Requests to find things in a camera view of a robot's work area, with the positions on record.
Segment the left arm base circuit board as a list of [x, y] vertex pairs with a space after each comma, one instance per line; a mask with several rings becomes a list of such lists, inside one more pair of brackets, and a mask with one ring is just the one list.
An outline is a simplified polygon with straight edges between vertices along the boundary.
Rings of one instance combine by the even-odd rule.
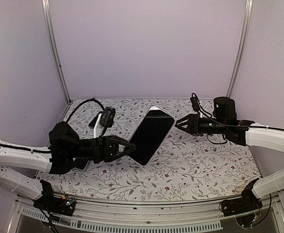
[[40, 180], [42, 184], [42, 197], [33, 200], [33, 206], [49, 213], [56, 213], [65, 216], [73, 216], [76, 200], [68, 195], [56, 197], [51, 184]]

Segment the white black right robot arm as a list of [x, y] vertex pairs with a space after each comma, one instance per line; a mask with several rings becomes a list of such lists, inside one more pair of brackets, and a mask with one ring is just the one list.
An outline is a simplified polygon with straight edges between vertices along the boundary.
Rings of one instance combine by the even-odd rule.
[[[214, 110], [206, 112], [196, 94], [190, 98], [193, 114], [176, 121], [176, 128], [193, 136], [220, 134], [226, 141], [241, 146], [262, 147], [284, 153], [284, 129], [238, 120], [235, 101], [229, 97], [213, 100]], [[284, 168], [251, 181], [242, 191], [237, 207], [247, 212], [256, 201], [274, 192], [284, 191]]]

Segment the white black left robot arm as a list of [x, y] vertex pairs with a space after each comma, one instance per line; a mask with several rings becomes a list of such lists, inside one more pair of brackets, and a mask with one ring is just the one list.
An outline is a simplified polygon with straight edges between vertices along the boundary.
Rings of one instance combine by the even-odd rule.
[[32, 200], [39, 200], [49, 211], [59, 203], [51, 185], [36, 181], [13, 170], [28, 168], [49, 174], [66, 174], [79, 166], [81, 160], [112, 162], [135, 150], [135, 145], [115, 136], [80, 139], [66, 122], [60, 122], [49, 133], [49, 147], [26, 147], [0, 140], [0, 185]]

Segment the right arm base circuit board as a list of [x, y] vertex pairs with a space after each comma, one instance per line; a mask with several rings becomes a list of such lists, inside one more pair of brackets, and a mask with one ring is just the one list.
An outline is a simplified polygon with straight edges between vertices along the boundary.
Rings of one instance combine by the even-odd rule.
[[241, 192], [241, 197], [231, 200], [223, 200], [218, 205], [219, 211], [221, 211], [224, 216], [232, 216], [258, 210], [258, 213], [256, 214], [250, 214], [249, 216], [241, 216], [236, 218], [237, 224], [243, 229], [252, 228], [261, 224], [266, 219], [271, 209], [272, 196], [271, 194], [269, 194], [269, 206], [267, 212], [265, 213], [263, 218], [258, 221], [263, 204], [262, 201], [258, 199], [252, 192], [252, 188], [258, 180], [258, 178], [252, 180]]

